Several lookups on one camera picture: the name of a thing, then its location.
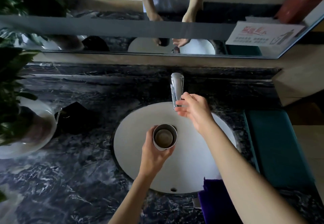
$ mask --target purple cloth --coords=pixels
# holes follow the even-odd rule
[[[206,224],[242,223],[222,180],[206,180],[198,197]]]

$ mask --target faucet handle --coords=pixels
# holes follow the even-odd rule
[[[184,76],[181,73],[175,72],[171,74],[171,95],[173,109],[175,107],[179,107],[178,105],[176,105],[176,101],[181,100],[181,95],[183,94],[183,83]]]

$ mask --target person's left hand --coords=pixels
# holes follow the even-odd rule
[[[196,21],[196,14],[195,12],[188,10],[186,14],[182,18],[182,22],[190,23],[190,22],[195,22]],[[173,45],[176,45],[178,47],[185,46],[188,42],[190,42],[191,39],[175,39],[172,38]]]
[[[162,169],[164,162],[173,153],[175,147],[164,151],[159,151],[153,144],[153,131],[157,126],[153,126],[146,133],[146,140],[142,147],[142,160],[139,175],[155,177]]]

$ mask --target white sign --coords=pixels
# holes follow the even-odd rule
[[[226,44],[248,46],[285,45],[305,26],[238,21]]]

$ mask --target cup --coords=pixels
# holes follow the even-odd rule
[[[159,151],[164,151],[173,147],[177,139],[177,130],[170,124],[161,124],[153,131],[153,144]]]

